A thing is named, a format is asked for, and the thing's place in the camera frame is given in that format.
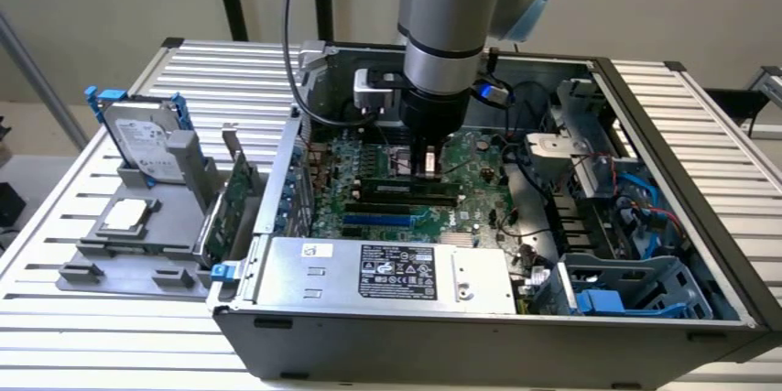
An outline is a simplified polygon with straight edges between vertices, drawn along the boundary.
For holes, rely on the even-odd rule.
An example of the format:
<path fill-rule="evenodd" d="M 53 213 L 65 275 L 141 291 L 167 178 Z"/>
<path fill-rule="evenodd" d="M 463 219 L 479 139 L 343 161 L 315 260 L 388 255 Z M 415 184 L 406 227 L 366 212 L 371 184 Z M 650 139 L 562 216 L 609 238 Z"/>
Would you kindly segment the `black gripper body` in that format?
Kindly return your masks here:
<path fill-rule="evenodd" d="M 468 103 L 467 90 L 439 95 L 410 89 L 402 93 L 399 119 L 414 136 L 443 140 L 463 125 Z"/>

